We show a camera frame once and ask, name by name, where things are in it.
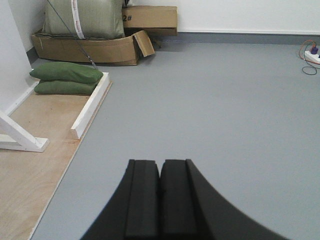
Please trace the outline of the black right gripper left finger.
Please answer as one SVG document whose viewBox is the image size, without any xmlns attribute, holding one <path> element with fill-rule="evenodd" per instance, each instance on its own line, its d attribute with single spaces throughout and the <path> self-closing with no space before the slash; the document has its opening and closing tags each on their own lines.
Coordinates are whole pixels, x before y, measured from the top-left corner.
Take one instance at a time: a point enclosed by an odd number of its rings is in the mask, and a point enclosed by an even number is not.
<svg viewBox="0 0 320 240">
<path fill-rule="evenodd" d="M 83 240 L 156 240 L 159 172 L 153 160 L 129 160 L 110 200 Z"/>
</svg>

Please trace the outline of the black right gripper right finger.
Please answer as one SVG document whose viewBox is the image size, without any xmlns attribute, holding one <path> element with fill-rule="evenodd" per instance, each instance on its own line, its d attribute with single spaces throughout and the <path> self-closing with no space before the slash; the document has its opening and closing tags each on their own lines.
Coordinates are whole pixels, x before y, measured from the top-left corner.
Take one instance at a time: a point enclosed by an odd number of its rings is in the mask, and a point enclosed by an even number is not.
<svg viewBox="0 0 320 240">
<path fill-rule="evenodd" d="M 161 170 L 162 240 L 283 240 L 226 200 L 190 159 Z"/>
</svg>

